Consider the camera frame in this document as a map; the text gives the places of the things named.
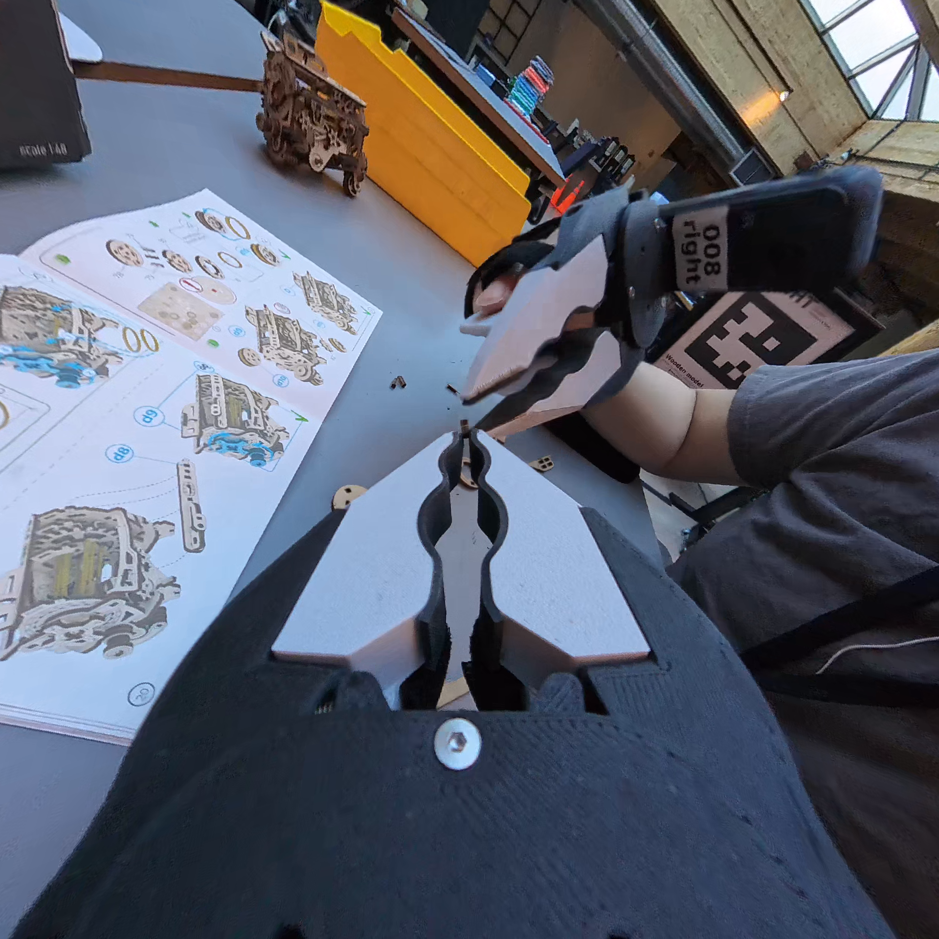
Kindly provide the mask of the yellow plastic bin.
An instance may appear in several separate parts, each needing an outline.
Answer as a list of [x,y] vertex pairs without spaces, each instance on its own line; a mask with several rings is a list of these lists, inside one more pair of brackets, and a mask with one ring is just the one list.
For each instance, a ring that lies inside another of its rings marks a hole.
[[475,267],[520,233],[528,176],[377,25],[324,2],[315,49],[366,102],[373,182]]

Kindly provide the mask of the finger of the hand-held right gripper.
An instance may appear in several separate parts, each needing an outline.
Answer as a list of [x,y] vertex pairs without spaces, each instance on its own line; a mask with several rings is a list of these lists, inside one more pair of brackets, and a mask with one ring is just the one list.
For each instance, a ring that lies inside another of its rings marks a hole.
[[501,401],[475,428],[519,433],[580,411],[621,390],[646,358],[611,331],[574,331],[549,344],[532,367],[499,390]]
[[539,351],[556,340],[576,312],[592,313],[604,299],[607,257],[596,236],[559,268],[523,276],[510,299],[488,319],[488,333],[461,392],[472,403],[529,369]]

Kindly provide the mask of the illustrated instruction booklet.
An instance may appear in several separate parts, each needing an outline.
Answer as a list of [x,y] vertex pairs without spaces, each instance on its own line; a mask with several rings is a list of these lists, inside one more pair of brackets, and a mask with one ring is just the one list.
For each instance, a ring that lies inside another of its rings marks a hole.
[[209,190],[2,254],[2,723],[128,744],[381,311]]

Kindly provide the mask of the colourful stack of items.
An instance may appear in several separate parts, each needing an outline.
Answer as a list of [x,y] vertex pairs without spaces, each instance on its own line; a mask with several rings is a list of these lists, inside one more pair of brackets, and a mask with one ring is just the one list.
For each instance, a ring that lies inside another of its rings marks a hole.
[[545,99],[554,84],[554,73],[545,60],[536,55],[523,72],[514,77],[505,96],[505,103],[531,121],[535,109]]

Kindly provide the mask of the skylight window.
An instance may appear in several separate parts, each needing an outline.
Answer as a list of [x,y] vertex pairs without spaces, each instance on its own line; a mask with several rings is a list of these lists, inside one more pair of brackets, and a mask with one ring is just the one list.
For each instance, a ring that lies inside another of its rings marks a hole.
[[801,5],[868,118],[938,121],[937,2]]

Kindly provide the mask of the person's grey clothing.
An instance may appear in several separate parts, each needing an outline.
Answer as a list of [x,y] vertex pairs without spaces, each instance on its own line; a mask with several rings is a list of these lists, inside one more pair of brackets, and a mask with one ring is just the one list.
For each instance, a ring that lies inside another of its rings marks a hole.
[[[730,452],[766,493],[670,569],[737,651],[858,604],[862,628],[767,664],[833,690],[937,688],[937,351],[763,367],[735,394]],[[937,707],[765,695],[839,851],[899,937],[937,937]]]

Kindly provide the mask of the wooden model vehicle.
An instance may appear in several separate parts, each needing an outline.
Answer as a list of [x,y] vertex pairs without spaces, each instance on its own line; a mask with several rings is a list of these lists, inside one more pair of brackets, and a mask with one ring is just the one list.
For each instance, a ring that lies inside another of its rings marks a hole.
[[267,56],[255,122],[268,158],[287,168],[307,162],[316,173],[341,170],[346,194],[355,197],[368,167],[365,102],[335,82],[313,46],[292,33],[277,38],[263,30],[261,38]]

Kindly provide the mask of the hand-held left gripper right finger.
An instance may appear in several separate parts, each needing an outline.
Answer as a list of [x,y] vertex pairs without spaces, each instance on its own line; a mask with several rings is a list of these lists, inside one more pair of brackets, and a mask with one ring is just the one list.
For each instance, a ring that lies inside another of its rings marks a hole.
[[525,710],[556,673],[649,659],[650,646],[581,506],[482,431],[469,435],[491,546],[464,663],[481,711]]

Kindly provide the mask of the person's right hand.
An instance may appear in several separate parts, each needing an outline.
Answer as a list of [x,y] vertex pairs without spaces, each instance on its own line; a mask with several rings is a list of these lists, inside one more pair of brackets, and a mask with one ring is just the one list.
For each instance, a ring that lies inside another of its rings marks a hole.
[[496,277],[485,288],[476,288],[472,301],[472,315],[488,317],[500,312],[511,298],[522,278],[517,270],[510,270]]

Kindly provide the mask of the black box with square code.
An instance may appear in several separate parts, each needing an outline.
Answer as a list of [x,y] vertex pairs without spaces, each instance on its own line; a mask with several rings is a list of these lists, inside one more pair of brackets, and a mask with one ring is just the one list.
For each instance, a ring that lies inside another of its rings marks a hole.
[[839,360],[881,329],[841,290],[822,299],[806,292],[734,292],[677,313],[647,359],[690,388],[736,390],[765,365]]

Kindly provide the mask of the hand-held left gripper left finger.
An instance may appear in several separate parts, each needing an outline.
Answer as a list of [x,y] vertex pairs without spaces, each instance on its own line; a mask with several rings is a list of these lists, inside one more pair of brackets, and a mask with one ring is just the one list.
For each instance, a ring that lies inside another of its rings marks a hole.
[[459,475],[460,434],[447,433],[354,500],[274,657],[368,672],[393,709],[435,707],[452,647],[437,543]]

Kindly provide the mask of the white rounded object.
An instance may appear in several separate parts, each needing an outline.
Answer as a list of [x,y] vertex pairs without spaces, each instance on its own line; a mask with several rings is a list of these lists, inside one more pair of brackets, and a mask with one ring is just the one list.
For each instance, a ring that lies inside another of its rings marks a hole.
[[64,13],[58,13],[60,27],[64,36],[67,55],[73,63],[98,64],[103,61],[100,45],[88,33],[77,26]]

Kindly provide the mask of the black cardboard box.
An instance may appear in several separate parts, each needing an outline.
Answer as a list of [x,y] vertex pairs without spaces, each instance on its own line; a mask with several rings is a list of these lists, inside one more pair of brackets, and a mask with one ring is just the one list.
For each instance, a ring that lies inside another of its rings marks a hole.
[[91,153],[53,1],[1,3],[1,168],[77,162]]

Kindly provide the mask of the person's right forearm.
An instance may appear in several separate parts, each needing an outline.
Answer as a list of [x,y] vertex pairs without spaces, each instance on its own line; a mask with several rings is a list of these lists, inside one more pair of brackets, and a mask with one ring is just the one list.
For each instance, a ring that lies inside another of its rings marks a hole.
[[743,486],[729,444],[735,394],[691,389],[643,362],[615,395],[581,415],[618,452],[656,476]]

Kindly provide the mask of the long wooden strip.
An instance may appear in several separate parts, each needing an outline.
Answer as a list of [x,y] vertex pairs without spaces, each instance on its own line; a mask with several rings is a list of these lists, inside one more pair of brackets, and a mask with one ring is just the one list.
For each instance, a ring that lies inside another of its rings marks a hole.
[[71,62],[75,76],[80,79],[100,80],[125,84],[157,87],[200,88],[260,93],[260,80],[216,74],[185,71],[166,67],[148,67],[113,62],[88,63],[77,59]]

